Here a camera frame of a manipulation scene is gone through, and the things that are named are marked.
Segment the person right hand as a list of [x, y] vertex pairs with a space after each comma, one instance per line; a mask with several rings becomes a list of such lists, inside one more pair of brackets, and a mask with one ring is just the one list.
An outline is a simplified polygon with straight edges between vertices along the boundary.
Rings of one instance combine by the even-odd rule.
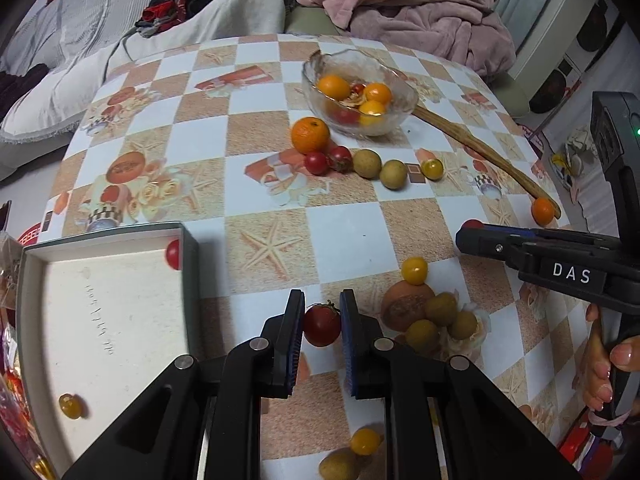
[[591, 322], [591, 332], [582, 359], [584, 386], [582, 398], [593, 411], [601, 411], [605, 403], [613, 399], [613, 387], [610, 381], [612, 367], [629, 373], [637, 373], [640, 367], [639, 337], [631, 337], [611, 352], [605, 350], [602, 341], [600, 309], [590, 304], [586, 311], [586, 320]]

